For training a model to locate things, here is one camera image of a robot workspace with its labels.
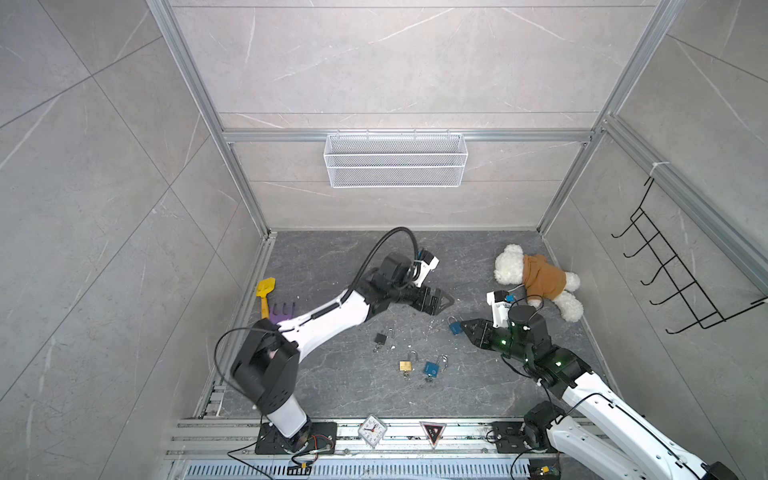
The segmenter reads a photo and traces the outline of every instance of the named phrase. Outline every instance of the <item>wire basket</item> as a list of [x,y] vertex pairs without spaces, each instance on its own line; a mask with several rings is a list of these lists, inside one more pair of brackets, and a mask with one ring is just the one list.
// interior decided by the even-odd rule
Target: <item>wire basket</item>
[[467,163],[461,134],[330,134],[323,153],[333,188],[458,187]]

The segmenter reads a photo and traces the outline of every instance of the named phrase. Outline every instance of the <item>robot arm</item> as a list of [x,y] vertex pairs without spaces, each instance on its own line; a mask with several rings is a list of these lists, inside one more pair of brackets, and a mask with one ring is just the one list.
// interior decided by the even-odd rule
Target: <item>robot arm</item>
[[[387,233],[381,243],[399,227]],[[311,421],[296,400],[296,374],[299,363],[328,339],[360,325],[385,311],[390,303],[406,303],[420,312],[437,315],[453,304],[453,298],[440,289],[422,285],[438,259],[421,250],[411,259],[401,253],[386,256],[378,268],[360,272],[349,289],[336,298],[297,318],[273,325],[268,319],[256,322],[240,347],[230,374],[246,396],[288,440],[301,447],[309,436]]]
[[619,447],[583,430],[565,412],[547,403],[534,408],[536,415],[526,416],[525,442],[530,448],[552,446],[607,480],[737,480],[725,465],[707,465],[671,441],[613,393],[587,363],[554,345],[545,319],[534,307],[503,308],[505,328],[496,328],[497,322],[486,319],[462,322],[470,341],[522,362],[527,375],[571,410],[578,409]]

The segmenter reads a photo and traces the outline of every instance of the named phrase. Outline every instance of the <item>aluminum frame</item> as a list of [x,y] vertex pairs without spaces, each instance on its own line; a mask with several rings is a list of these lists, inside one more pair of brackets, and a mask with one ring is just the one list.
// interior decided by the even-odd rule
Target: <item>aluminum frame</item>
[[581,174],[584,173],[584,169],[587,167],[589,160],[592,158],[597,146],[600,144],[600,140],[605,135],[605,129],[603,124],[606,119],[616,114],[624,105],[624,102],[629,97],[632,87],[637,83],[637,79],[643,73],[648,65],[650,59],[654,56],[657,48],[659,47],[664,35],[669,30],[672,22],[680,13],[685,5],[685,0],[662,0],[656,9],[654,14],[650,17],[650,21],[646,26],[640,41],[637,43],[637,47],[634,49],[632,56],[630,57],[627,66],[624,67],[624,71],[619,77],[619,81],[605,102],[603,110],[600,112],[597,121],[594,124],[594,135],[588,144],[583,145],[582,149],[576,155],[573,164],[568,169],[568,172],[560,183],[558,191],[554,194],[552,202],[544,212],[544,216],[541,218],[536,230],[541,233],[542,236],[549,232],[549,229],[554,223],[554,219],[560,213],[565,201],[571,195],[571,192],[576,185]]
[[646,173],[651,175],[672,201],[739,267],[744,275],[768,295],[768,253],[728,215],[715,207],[621,118],[608,117],[606,132]]
[[253,223],[259,230],[261,237],[266,238],[270,234],[270,228],[267,226],[256,197],[250,189],[248,178],[243,172],[243,167],[237,160],[237,156],[232,147],[224,140],[221,120],[219,119],[219,115],[214,108],[214,103],[210,99],[210,95],[205,88],[200,72],[194,64],[194,59],[192,59],[187,43],[181,34],[181,29],[179,28],[178,23],[176,23],[176,17],[174,17],[171,6],[168,4],[167,0],[147,0],[147,4],[152,11],[152,15],[157,22],[161,34],[163,34],[163,38],[165,38],[165,41],[168,44],[170,54],[173,55],[176,65],[178,65],[179,71],[181,72],[181,76],[184,78],[184,82],[187,84],[187,87],[192,94],[197,109],[200,111],[203,121],[205,121],[205,124],[208,126],[210,136],[213,138],[219,153],[224,158],[224,163],[230,171],[232,180],[234,180],[235,186],[240,192],[240,196],[243,198],[243,202],[248,209],[248,213],[250,214]]
[[[485,435],[491,429],[491,422],[522,422],[516,418],[383,418],[387,433],[382,441],[371,449],[358,435],[363,417],[313,419],[314,422],[336,422],[338,424],[336,457],[355,458],[457,458],[477,457],[507,458],[516,454],[500,454]],[[447,424],[445,434],[436,448],[424,438],[420,421]],[[586,418],[574,419],[592,435],[609,445],[615,445],[592,421]],[[238,449],[258,438],[259,419],[203,419],[180,420],[170,432],[170,441],[163,445],[166,460],[225,459],[227,452]],[[531,452],[528,458],[554,458],[554,453]],[[239,458],[280,459],[285,455],[255,455],[253,451],[241,452]]]
[[[272,254],[275,239],[276,233],[271,233],[266,239],[259,243],[256,258],[250,269],[250,277],[246,282],[246,287],[243,288],[243,296],[240,298],[240,306],[237,309],[237,313],[233,316],[227,330],[247,326],[248,318],[253,310],[253,304],[256,301],[256,295],[254,293],[256,284],[264,277],[266,265],[270,261],[270,255]],[[240,330],[229,335],[229,338],[223,343],[223,348],[220,350],[218,359],[219,365],[232,365],[234,357],[237,354],[237,349],[242,345],[246,334],[246,330]],[[217,410],[221,406],[221,398],[215,399],[213,397],[217,394],[217,388],[220,390],[220,395],[223,397],[224,381],[218,376],[218,372],[215,369],[212,369],[208,375],[209,381],[206,382],[207,390],[204,392],[200,402],[198,402],[197,410],[195,411],[195,416],[198,418],[206,413],[211,413],[210,406],[212,403],[215,404]]]
[[230,143],[258,141],[326,141],[330,134],[461,134],[466,141],[589,141],[592,130],[586,128],[264,128],[254,130],[225,130],[223,137]]

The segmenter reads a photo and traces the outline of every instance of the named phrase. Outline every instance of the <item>warning sign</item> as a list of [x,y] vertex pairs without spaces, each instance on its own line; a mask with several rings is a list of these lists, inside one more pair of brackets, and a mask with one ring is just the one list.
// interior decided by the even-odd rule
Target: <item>warning sign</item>
[[442,438],[442,433],[445,431],[445,423],[431,423],[431,422],[419,422],[422,424],[424,433],[427,434],[427,439],[432,447],[437,447],[437,442]]

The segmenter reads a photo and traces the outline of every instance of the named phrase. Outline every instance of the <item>gray marble floor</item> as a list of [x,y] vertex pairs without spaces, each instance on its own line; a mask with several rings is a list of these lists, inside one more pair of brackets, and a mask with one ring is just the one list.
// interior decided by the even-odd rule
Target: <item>gray marble floor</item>
[[[272,303],[295,302],[305,313],[326,302],[347,285],[382,232],[281,232],[266,269],[276,278]],[[349,329],[308,355],[301,364],[296,396],[313,417],[365,416],[519,416],[546,399],[543,389],[514,374],[499,355],[474,347],[464,334],[454,336],[448,317],[490,318],[485,294],[502,288],[493,279],[496,256],[508,243],[526,253],[547,254],[536,232],[442,231],[419,232],[419,245],[433,252],[440,264],[427,278],[456,299],[439,316],[394,305],[369,322]],[[396,234],[374,258],[391,251],[410,254],[407,236]],[[553,340],[576,352],[597,372],[597,356],[580,323],[566,323],[558,308],[545,301],[541,311]],[[384,349],[374,353],[376,333],[394,329]],[[411,379],[398,371],[409,350],[419,354]],[[449,358],[449,367],[434,382],[421,373],[426,360]],[[248,399],[228,389],[222,416],[258,416]]]

